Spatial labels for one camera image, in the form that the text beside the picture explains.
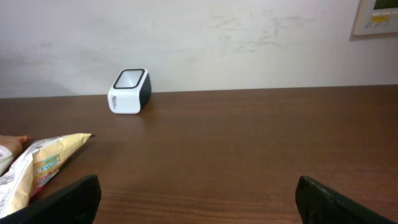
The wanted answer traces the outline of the cream yellow snack bag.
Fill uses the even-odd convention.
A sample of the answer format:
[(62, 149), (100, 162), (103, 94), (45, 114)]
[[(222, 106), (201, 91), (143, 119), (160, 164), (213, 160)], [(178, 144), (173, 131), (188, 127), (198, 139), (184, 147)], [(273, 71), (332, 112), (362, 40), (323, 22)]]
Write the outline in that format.
[(33, 142), (1, 175), (1, 218), (17, 212), (55, 176), (90, 133), (68, 134)]

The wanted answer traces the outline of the human hand red nails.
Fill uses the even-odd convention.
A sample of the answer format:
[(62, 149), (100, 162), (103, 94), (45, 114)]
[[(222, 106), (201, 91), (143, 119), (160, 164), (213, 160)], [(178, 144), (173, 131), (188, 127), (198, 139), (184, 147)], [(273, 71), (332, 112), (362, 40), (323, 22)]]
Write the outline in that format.
[(22, 152), (25, 142), (33, 137), (25, 136), (3, 136), (1, 135), (1, 159), (13, 157), (14, 159)]

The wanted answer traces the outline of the white tube with cork cap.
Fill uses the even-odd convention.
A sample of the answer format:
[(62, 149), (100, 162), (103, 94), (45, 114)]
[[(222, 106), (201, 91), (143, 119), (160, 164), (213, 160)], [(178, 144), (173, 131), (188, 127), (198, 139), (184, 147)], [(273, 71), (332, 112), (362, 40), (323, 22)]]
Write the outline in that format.
[(0, 146), (0, 175), (2, 175), (6, 169), (12, 164), (14, 155), (5, 146)]

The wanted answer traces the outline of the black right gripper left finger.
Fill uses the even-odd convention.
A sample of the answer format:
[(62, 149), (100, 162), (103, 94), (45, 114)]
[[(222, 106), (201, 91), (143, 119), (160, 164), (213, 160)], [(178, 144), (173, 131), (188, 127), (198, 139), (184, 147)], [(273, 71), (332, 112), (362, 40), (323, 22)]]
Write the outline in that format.
[(91, 174), (1, 218), (1, 224), (92, 224), (100, 201), (100, 182)]

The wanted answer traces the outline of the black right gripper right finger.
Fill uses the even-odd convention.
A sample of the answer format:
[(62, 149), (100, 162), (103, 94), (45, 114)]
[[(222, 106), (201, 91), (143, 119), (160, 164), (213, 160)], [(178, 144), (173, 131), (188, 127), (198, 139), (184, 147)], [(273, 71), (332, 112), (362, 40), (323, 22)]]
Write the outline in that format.
[(395, 224), (307, 175), (299, 178), (295, 203), (306, 224)]

